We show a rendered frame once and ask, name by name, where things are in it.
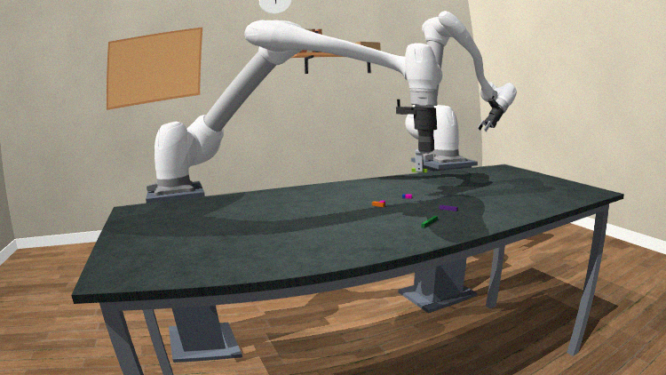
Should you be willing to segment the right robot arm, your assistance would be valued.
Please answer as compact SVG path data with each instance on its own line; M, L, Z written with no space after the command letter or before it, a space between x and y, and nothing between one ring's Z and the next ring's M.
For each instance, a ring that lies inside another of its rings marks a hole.
M442 79L432 47L427 44L410 44L406 56L401 57L320 35L283 20L252 22L244 35L248 42L261 47L208 114L199 116L188 128L181 122L172 122L159 129L155 139L157 181L147 185L147 191L154 191L155 195L194 191L189 167L210 160L218 152L224 126L242 103L276 65L302 50L331 53L391 68L403 74L409 88L437 89Z

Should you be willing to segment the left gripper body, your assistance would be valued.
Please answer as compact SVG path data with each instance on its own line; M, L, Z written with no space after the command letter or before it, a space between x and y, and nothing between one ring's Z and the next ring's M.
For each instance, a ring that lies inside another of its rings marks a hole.
M492 97L492 99L489 98L488 103L492 109L489 112L489 115L484 122L488 124L488 121L490 121L495 128L496 123L500 120L501 116L506 112L509 105L504 99L500 97L494 100L494 96Z

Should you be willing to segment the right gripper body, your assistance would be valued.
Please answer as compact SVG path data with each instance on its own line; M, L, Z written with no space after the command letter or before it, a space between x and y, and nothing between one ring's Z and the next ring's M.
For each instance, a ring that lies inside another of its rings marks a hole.
M437 130L437 90L409 88L412 108L401 107L397 100L396 114L414 115L414 128L418 130L418 151L434 150L433 133Z

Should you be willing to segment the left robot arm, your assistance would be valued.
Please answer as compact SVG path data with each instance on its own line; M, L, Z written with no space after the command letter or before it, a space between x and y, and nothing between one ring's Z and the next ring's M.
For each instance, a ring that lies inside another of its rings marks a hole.
M427 45L433 49L436 61L441 68L443 49L449 37L454 37L472 56L476 76L481 86L480 96L488 102L488 99L500 97L510 106L514 101L517 90L511 83L497 88L492 82L484 77L483 61L477 45L474 43L470 33L464 24L451 12L441 12L439 17L428 19L422 26ZM449 37L448 37L449 36ZM482 92L482 93L481 93ZM484 98L483 98L484 97ZM451 107L434 106L437 116L437 130L434 131L434 150L430 154L424 154L425 160L438 163L466 161L465 157L459 155L458 123L456 114ZM417 130L414 128L414 115L408 115L406 128L411 136L418 139Z

